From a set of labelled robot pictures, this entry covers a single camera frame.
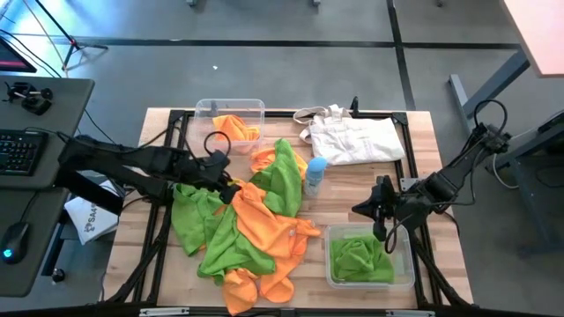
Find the grey desk frame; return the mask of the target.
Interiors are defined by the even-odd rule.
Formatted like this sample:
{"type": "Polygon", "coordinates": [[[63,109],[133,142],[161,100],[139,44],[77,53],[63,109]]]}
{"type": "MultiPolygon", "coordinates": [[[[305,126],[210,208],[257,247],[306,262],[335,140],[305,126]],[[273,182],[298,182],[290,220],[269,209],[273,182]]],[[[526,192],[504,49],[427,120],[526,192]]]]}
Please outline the grey desk frame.
{"type": "Polygon", "coordinates": [[[509,169],[516,183],[502,185],[519,191],[538,232],[539,243],[523,247],[523,257],[564,252],[564,233],[557,232],[548,218],[551,211],[564,214],[564,110],[531,132],[532,138],[507,154],[495,155],[486,168],[498,181],[499,171],[509,169]]]}

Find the orange microfiber towel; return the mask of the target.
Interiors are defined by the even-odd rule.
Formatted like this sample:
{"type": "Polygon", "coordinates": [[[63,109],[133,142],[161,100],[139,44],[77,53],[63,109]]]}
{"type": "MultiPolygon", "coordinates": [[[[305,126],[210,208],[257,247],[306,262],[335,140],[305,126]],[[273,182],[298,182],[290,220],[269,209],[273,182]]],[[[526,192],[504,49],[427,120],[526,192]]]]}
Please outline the orange microfiber towel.
{"type": "MultiPolygon", "coordinates": [[[[293,152],[296,164],[299,168],[301,179],[304,181],[306,176],[306,171],[308,163],[297,153],[293,152]]],[[[275,149],[268,148],[260,151],[253,152],[250,155],[250,170],[253,173],[258,173],[268,167],[274,162],[276,157],[275,149]]]]}
{"type": "Polygon", "coordinates": [[[250,243],[273,257],[283,257],[287,248],[279,239],[286,228],[264,205],[265,192],[253,183],[244,183],[235,194],[232,205],[237,214],[237,228],[250,243]]]}
{"type": "Polygon", "coordinates": [[[294,284],[290,273],[299,266],[308,249],[308,239],[321,235],[312,220],[296,217],[276,216],[282,225],[289,225],[276,239],[273,248],[268,250],[275,262],[274,272],[260,278],[260,295],[270,302],[281,304],[289,302],[294,295],[294,284]]]}
{"type": "Polygon", "coordinates": [[[231,315],[251,309],[258,298],[256,280],[258,276],[247,269],[228,270],[222,286],[226,309],[231,315]]]}
{"type": "Polygon", "coordinates": [[[243,154],[249,153],[256,146],[261,134],[257,126],[250,126],[234,114],[220,115],[212,119],[214,127],[219,134],[215,136],[217,141],[231,141],[232,149],[243,154]]]}
{"type": "MultiPolygon", "coordinates": [[[[240,186],[242,183],[243,183],[243,180],[234,178],[232,181],[228,182],[228,185],[230,185],[230,186],[232,186],[232,185],[240,186]]],[[[218,215],[222,214],[224,212],[224,210],[226,209],[226,207],[227,207],[227,204],[223,204],[223,205],[219,206],[219,208],[216,209],[216,211],[213,213],[213,215],[218,216],[218,215]]]]}

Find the clear plastic bin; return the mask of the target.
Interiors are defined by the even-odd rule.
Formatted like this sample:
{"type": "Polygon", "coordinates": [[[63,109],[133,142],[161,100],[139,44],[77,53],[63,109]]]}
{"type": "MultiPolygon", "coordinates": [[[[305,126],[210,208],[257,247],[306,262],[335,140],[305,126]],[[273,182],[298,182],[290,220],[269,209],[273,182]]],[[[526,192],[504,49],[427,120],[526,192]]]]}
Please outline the clear plastic bin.
{"type": "Polygon", "coordinates": [[[343,239],[349,236],[373,235],[373,225],[371,223],[347,223],[329,225],[324,231],[325,241],[325,260],[326,260],[326,279],[328,284],[336,289],[368,289],[383,291],[407,291],[415,283],[415,272],[412,259],[412,250],[409,234],[400,226],[396,231],[397,243],[390,256],[395,270],[395,280],[392,284],[377,283],[335,283],[330,277],[330,242],[332,240],[343,239]]]}
{"type": "Polygon", "coordinates": [[[189,146],[197,153],[205,154],[209,151],[223,151],[229,155],[250,155],[263,147],[265,105],[258,99],[204,99],[197,102],[194,116],[189,120],[188,142],[189,146]],[[255,148],[249,153],[239,153],[232,149],[229,138],[226,141],[217,141],[219,134],[214,127],[212,119],[226,114],[241,117],[247,125],[257,126],[260,129],[260,138],[256,141],[255,148]]]}

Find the pink table top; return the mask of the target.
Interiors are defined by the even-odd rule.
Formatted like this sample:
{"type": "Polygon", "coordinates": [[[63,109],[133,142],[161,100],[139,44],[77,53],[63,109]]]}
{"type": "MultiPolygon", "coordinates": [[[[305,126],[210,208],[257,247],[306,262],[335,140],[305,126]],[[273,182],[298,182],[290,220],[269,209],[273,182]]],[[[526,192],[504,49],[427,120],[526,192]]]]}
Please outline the pink table top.
{"type": "Polygon", "coordinates": [[[564,0],[501,0],[540,77],[564,77],[564,0]]]}

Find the grey computer desk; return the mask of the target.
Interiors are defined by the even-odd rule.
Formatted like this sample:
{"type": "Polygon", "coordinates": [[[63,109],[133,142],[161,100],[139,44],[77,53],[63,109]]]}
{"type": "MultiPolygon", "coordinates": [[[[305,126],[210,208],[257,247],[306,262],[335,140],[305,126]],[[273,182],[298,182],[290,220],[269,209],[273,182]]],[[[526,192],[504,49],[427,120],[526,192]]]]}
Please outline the grey computer desk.
{"type": "MultiPolygon", "coordinates": [[[[94,88],[91,79],[22,77],[0,75],[0,129],[41,128],[72,136],[94,88]],[[52,106],[43,115],[26,111],[6,100],[7,86],[25,82],[54,94],[52,106]]],[[[0,249],[0,298],[25,297],[33,287],[69,191],[56,188],[57,158],[63,141],[49,135],[34,175],[0,176],[0,240],[10,225],[29,224],[26,254],[15,264],[3,261],[0,249]]]]}

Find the grey table leg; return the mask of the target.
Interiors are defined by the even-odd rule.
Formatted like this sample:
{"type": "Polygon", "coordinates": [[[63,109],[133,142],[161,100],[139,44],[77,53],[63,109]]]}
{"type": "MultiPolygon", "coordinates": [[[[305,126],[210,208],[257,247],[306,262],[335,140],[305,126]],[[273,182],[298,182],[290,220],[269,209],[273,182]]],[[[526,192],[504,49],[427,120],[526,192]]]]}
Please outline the grey table leg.
{"type": "Polygon", "coordinates": [[[466,94],[462,81],[457,74],[448,79],[449,88],[454,96],[465,132],[469,134],[475,127],[472,115],[482,100],[496,98],[530,67],[524,51],[519,48],[487,81],[471,96],[466,94]]]}

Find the black keyboard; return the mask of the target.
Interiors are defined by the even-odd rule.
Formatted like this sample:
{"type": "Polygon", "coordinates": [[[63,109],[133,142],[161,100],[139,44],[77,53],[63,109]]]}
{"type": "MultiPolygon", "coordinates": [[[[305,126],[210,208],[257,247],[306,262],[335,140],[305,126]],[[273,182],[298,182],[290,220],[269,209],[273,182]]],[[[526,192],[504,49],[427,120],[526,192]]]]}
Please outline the black keyboard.
{"type": "Polygon", "coordinates": [[[47,142],[45,132],[0,129],[0,175],[33,176],[47,142]]]}

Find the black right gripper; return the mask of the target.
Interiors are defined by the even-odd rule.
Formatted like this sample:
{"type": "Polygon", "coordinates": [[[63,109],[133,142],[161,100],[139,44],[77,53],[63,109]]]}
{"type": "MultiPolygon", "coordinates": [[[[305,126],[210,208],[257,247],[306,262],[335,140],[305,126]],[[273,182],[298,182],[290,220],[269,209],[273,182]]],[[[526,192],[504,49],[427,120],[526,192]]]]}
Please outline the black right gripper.
{"type": "Polygon", "coordinates": [[[378,176],[372,188],[372,198],[352,206],[352,211],[374,220],[373,233],[378,240],[389,240],[395,231],[385,228],[386,220],[396,220],[408,232],[417,228],[417,193],[411,189],[398,193],[388,175],[378,176]]]}

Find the white canvas tote bag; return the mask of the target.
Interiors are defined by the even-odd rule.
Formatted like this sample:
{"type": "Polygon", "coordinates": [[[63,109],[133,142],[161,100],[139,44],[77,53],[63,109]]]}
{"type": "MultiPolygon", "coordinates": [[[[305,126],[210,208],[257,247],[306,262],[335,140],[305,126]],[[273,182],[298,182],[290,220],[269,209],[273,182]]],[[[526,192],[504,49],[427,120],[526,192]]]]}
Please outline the white canvas tote bag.
{"type": "Polygon", "coordinates": [[[390,119],[355,119],[336,104],[302,108],[293,120],[304,130],[299,138],[310,144],[313,155],[331,166],[393,162],[405,157],[394,122],[390,119]]]}

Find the white printed bag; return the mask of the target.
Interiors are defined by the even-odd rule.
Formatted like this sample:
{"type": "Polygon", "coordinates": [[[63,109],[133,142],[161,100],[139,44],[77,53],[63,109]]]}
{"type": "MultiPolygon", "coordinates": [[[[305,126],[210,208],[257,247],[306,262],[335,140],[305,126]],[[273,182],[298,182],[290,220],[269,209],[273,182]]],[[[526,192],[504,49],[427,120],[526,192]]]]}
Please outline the white printed bag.
{"type": "Polygon", "coordinates": [[[118,225],[119,217],[116,214],[82,197],[70,199],[64,209],[70,216],[82,245],[115,231],[118,225]]]}

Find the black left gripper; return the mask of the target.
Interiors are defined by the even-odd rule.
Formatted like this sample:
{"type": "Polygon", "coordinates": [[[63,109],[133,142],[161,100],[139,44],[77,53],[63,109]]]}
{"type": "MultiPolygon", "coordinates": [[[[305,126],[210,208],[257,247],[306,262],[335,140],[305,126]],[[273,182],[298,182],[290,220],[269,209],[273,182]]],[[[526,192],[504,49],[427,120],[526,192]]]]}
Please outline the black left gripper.
{"type": "Polygon", "coordinates": [[[208,157],[192,157],[191,160],[196,165],[192,184],[197,188],[227,188],[227,190],[220,192],[219,198],[223,203],[229,204],[241,187],[236,184],[229,186],[230,178],[225,171],[230,164],[228,156],[224,152],[214,151],[208,157]]]}

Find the black clamp mount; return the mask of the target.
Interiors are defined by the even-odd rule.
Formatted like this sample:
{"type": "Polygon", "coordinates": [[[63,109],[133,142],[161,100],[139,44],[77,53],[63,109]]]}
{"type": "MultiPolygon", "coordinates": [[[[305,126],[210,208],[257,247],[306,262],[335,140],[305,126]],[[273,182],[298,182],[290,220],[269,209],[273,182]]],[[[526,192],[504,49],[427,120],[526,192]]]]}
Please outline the black clamp mount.
{"type": "Polygon", "coordinates": [[[54,94],[49,88],[38,90],[27,82],[14,82],[12,85],[5,82],[4,85],[7,88],[5,101],[18,101],[21,107],[31,114],[41,116],[52,106],[54,94]]]}

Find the black monitor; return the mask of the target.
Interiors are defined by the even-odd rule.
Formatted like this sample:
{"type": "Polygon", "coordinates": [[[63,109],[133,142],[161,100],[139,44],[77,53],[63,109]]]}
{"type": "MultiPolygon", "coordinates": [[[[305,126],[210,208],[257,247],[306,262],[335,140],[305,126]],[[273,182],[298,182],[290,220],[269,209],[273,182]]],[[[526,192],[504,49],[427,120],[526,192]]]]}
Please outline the black monitor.
{"type": "Polygon", "coordinates": [[[0,71],[36,73],[37,69],[0,37],[0,71]]]}

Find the light blue spray bottle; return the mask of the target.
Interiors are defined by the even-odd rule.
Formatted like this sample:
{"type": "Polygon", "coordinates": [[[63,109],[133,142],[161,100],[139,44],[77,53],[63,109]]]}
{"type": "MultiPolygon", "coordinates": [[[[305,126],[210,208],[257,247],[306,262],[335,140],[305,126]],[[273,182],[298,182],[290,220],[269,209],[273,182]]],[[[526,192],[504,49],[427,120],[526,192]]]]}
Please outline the light blue spray bottle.
{"type": "Polygon", "coordinates": [[[318,195],[326,166],[327,160],[323,157],[315,157],[308,162],[304,180],[304,193],[306,195],[318,195]]]}

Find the black light stand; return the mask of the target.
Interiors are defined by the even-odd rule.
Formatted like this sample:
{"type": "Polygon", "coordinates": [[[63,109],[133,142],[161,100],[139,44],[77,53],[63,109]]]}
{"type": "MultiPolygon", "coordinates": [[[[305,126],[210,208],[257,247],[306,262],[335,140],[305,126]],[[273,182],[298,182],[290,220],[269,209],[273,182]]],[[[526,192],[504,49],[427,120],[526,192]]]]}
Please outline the black light stand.
{"type": "Polygon", "coordinates": [[[81,42],[78,41],[75,37],[73,37],[72,35],[70,35],[65,29],[64,27],[57,21],[57,19],[49,12],[49,10],[47,9],[47,7],[41,2],[41,0],[34,0],[35,3],[39,6],[39,8],[47,15],[47,17],[49,18],[49,20],[56,26],[56,28],[58,29],[58,31],[63,35],[63,37],[67,40],[68,42],[68,50],[65,56],[63,56],[60,51],[58,50],[58,48],[56,47],[55,41],[53,40],[53,38],[51,37],[51,35],[49,34],[49,32],[47,31],[46,27],[40,22],[40,20],[37,17],[34,17],[36,22],[38,23],[38,25],[40,26],[41,30],[43,31],[44,35],[48,38],[49,43],[54,47],[57,56],[59,57],[59,60],[62,64],[62,70],[65,73],[68,73],[69,70],[69,62],[71,60],[71,57],[73,54],[77,53],[77,52],[81,52],[83,51],[85,48],[94,48],[94,49],[99,49],[101,50],[103,53],[105,53],[106,51],[109,50],[109,47],[106,45],[101,45],[101,44],[93,44],[93,43],[86,43],[86,42],[81,42]]]}

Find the black aluminium table frame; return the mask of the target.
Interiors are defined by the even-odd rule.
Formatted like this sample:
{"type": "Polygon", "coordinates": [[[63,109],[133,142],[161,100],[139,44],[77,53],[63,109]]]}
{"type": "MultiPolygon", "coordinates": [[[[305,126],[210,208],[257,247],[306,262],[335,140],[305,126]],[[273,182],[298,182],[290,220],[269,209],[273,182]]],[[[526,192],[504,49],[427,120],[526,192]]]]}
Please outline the black aluminium table frame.
{"type": "MultiPolygon", "coordinates": [[[[367,110],[364,116],[375,120],[389,116],[396,125],[406,156],[399,163],[329,167],[318,195],[304,197],[298,213],[299,217],[313,220],[320,229],[348,223],[369,225],[370,219],[354,213],[352,207],[368,199],[378,176],[389,175],[398,188],[403,178],[428,176],[442,167],[430,113],[367,110]]],[[[129,195],[126,201],[128,207],[120,216],[104,277],[101,293],[104,299],[114,296],[126,282],[140,261],[144,241],[157,236],[164,217],[163,210],[153,209],[149,203],[140,201],[137,194],[129,195]]],[[[432,251],[435,264],[457,294],[472,302],[460,239],[449,216],[429,216],[427,227],[417,235],[432,251]]],[[[211,279],[197,276],[203,256],[202,253],[187,256],[175,234],[169,233],[164,254],[152,260],[127,301],[154,299],[159,306],[224,307],[220,288],[211,279]]],[[[309,241],[304,260],[289,278],[295,293],[287,306],[294,309],[407,309],[417,305],[413,287],[405,291],[381,291],[330,286],[326,279],[323,237],[309,241]]]]}

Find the black computer mouse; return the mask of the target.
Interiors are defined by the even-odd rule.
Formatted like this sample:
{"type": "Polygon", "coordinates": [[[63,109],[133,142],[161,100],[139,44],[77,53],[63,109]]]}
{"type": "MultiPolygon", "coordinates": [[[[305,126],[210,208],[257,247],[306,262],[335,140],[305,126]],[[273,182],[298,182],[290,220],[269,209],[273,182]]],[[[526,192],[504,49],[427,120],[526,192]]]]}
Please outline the black computer mouse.
{"type": "Polygon", "coordinates": [[[26,256],[30,225],[17,222],[8,227],[0,240],[0,258],[6,264],[21,262],[26,256]]]}

